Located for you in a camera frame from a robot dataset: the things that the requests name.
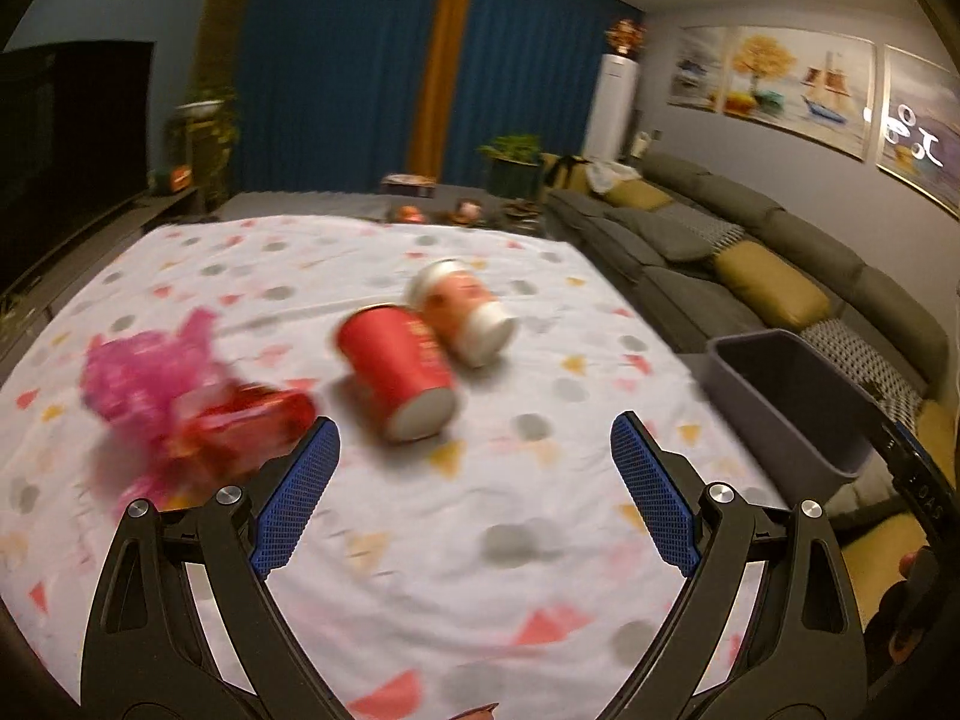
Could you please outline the red plastic wrapper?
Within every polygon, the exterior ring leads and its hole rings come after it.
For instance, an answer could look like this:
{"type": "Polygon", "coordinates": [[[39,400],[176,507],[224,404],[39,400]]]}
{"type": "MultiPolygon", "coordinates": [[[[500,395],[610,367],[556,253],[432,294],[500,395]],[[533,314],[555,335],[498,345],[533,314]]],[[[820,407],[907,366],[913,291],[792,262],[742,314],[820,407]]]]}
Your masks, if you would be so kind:
{"type": "Polygon", "coordinates": [[[290,452],[316,418],[314,400],[302,390],[229,385],[213,405],[176,427],[169,466],[192,488],[235,483],[290,452]]]}

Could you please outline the pink plastic bag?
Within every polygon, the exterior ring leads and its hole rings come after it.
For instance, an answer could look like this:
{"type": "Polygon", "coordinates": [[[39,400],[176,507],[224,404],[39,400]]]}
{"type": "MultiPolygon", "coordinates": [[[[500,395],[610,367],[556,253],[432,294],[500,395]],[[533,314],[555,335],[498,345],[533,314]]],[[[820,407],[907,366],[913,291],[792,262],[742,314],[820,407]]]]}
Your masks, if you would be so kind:
{"type": "Polygon", "coordinates": [[[235,385],[215,355],[215,323],[217,314],[201,307],[174,330],[145,330],[86,351],[83,405],[139,465],[128,497],[163,505],[194,484],[187,423],[223,403],[235,385]]]}

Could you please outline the red paper cup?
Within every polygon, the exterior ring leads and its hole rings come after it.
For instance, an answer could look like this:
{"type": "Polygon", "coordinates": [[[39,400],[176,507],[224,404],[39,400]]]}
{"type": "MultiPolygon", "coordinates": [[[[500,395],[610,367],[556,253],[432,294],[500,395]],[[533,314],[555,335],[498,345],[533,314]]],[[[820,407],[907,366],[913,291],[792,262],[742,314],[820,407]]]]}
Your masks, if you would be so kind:
{"type": "Polygon", "coordinates": [[[363,307],[338,326],[335,346],[384,439],[427,439],[454,418],[459,401],[451,368],[433,330],[413,310],[363,307]]]}

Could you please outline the dark grey trash bin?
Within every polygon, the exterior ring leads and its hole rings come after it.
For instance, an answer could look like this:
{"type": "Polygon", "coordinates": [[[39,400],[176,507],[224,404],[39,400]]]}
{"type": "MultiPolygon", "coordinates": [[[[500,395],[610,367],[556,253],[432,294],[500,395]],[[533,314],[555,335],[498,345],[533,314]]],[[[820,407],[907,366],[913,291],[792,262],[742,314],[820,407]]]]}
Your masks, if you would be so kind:
{"type": "Polygon", "coordinates": [[[866,390],[786,330],[709,340],[701,385],[788,505],[825,504],[856,481],[885,421],[866,390]]]}

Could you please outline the black white patterned pillow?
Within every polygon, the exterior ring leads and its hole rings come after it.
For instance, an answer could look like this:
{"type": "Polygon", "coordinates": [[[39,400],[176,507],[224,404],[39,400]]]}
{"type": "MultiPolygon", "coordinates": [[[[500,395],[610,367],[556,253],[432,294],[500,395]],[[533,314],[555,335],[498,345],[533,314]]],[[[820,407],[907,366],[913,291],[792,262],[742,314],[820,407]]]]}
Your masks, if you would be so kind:
{"type": "Polygon", "coordinates": [[[877,401],[885,415],[916,433],[923,399],[872,344],[839,319],[822,320],[800,332],[800,338],[832,361],[841,372],[877,401]]]}

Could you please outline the grey sectional sofa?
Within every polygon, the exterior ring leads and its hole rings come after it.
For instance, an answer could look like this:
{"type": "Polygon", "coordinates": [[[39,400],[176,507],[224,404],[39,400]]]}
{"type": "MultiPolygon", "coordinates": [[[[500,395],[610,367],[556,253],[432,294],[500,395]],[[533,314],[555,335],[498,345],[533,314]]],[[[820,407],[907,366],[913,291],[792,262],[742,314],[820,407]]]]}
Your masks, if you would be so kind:
{"type": "Polygon", "coordinates": [[[947,335],[884,271],[765,193],[670,154],[599,192],[545,156],[545,229],[574,245],[677,353],[781,328],[914,424],[939,397],[947,335]]]}

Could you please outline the pink white paper cup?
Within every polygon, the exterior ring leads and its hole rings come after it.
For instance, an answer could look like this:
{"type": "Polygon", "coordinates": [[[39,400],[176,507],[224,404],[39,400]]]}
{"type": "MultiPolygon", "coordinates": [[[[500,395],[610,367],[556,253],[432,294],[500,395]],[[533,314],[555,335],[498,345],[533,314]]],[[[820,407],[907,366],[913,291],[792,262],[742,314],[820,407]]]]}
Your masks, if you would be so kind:
{"type": "Polygon", "coordinates": [[[496,361],[516,332],[517,317],[462,260],[423,266],[405,289],[405,301],[451,353],[475,369],[496,361]]]}

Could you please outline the purple sky painting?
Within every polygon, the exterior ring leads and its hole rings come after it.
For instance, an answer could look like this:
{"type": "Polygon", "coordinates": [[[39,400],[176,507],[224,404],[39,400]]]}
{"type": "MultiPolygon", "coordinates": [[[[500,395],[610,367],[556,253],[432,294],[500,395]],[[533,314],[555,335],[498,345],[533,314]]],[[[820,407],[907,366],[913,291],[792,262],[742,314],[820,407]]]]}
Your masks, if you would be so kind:
{"type": "Polygon", "coordinates": [[[884,49],[877,167],[958,218],[958,73],[884,49]]]}

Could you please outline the plant on tall stand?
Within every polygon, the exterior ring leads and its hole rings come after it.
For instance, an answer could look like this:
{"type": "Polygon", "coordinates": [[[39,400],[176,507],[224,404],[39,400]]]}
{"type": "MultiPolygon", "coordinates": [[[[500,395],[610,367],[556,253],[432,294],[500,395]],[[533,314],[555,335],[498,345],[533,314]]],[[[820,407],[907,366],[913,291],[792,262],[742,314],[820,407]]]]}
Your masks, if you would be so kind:
{"type": "Polygon", "coordinates": [[[238,93],[232,86],[194,88],[164,124],[171,171],[187,167],[205,213],[229,197],[229,165],[239,143],[238,93]]]}

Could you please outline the dark coffee table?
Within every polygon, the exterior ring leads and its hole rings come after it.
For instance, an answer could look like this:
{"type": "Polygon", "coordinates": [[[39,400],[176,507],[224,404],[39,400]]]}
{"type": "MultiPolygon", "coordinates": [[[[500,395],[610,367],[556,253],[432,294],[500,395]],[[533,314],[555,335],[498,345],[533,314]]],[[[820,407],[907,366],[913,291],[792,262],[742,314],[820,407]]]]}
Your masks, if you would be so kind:
{"type": "Polygon", "coordinates": [[[547,235],[540,216],[529,221],[512,220],[501,210],[505,200],[488,195],[480,187],[446,184],[438,185],[433,195],[426,199],[379,192],[242,192],[220,206],[213,216],[220,221],[278,215],[347,216],[385,223],[401,206],[413,205],[425,215],[428,224],[451,224],[449,216],[462,200],[470,200],[482,207],[482,227],[536,238],[547,235]]]}

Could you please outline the sailboat tree painting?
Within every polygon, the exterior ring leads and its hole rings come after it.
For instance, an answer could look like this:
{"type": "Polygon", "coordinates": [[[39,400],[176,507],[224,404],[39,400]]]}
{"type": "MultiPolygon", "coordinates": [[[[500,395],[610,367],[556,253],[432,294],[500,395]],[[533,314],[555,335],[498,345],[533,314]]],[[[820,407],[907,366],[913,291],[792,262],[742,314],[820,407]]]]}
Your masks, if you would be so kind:
{"type": "Polygon", "coordinates": [[[722,114],[864,160],[877,50],[862,37],[739,26],[726,60],[722,114]]]}

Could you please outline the small grey landscape painting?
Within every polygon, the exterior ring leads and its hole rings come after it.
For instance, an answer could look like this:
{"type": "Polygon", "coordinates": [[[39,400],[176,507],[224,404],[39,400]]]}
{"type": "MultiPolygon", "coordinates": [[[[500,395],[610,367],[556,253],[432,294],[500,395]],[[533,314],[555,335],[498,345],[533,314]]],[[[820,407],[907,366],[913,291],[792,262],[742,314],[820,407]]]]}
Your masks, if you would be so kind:
{"type": "Polygon", "coordinates": [[[679,32],[667,102],[688,109],[718,110],[726,59],[724,26],[689,26],[679,32]]]}

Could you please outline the blue curtain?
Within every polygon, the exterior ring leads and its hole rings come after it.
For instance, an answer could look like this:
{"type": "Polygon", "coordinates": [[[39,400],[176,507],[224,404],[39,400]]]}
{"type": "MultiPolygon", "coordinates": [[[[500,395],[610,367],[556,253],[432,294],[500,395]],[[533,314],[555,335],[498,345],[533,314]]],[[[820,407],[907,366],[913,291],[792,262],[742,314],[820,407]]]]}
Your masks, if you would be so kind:
{"type": "Polygon", "coordinates": [[[236,177],[252,190],[373,190],[485,177],[521,135],[573,154],[623,0],[249,0],[236,177]]]}

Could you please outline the orange curtain strip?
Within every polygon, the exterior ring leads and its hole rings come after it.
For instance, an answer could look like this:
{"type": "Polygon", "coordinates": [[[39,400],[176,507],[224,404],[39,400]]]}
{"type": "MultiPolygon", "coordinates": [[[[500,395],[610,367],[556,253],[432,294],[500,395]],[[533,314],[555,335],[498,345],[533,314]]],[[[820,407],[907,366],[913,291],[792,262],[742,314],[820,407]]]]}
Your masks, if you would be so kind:
{"type": "Polygon", "coordinates": [[[430,40],[409,138],[407,171],[435,181],[443,174],[469,10],[470,0],[434,0],[430,40]]]}

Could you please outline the artificial flower bouquet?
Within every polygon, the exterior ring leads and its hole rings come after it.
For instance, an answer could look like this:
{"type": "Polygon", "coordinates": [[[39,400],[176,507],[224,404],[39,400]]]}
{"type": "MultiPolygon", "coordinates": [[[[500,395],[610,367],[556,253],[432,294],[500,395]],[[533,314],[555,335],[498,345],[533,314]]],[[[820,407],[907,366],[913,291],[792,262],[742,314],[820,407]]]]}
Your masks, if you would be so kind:
{"type": "Polygon", "coordinates": [[[605,32],[605,42],[612,54],[635,60],[646,41],[646,28],[631,20],[620,18],[605,32]]]}

